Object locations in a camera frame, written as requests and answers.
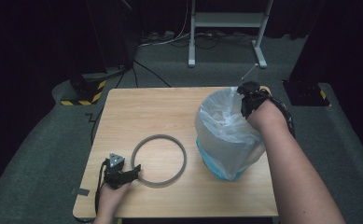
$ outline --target plastic bag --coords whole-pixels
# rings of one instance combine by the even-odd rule
[[[236,90],[212,93],[195,117],[202,159],[217,178],[225,180],[237,180],[265,151],[259,132],[240,112],[243,96]]]

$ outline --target white metal frame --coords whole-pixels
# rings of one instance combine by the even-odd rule
[[[266,68],[260,44],[265,33],[266,24],[272,9],[273,0],[268,0],[266,10],[262,13],[222,13],[222,12],[196,12],[195,0],[192,0],[192,10],[190,18],[190,41],[188,66],[194,67],[195,58],[195,28],[196,27],[256,27],[259,28],[257,40],[252,41],[253,49],[257,55],[258,64],[261,68]]]

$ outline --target wooden table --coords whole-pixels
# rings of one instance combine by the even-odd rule
[[[152,188],[132,183],[116,217],[277,217],[266,153],[234,182],[219,180],[208,170],[196,146],[194,120],[202,101],[221,87],[117,89],[108,93],[105,109],[81,182],[88,196],[78,195],[75,217],[95,217],[94,193],[101,163],[110,152],[125,157],[123,171],[132,169],[134,148],[146,137],[164,133],[187,151],[184,173],[172,184]],[[180,148],[157,139],[137,153],[140,175],[159,182],[177,173]]]

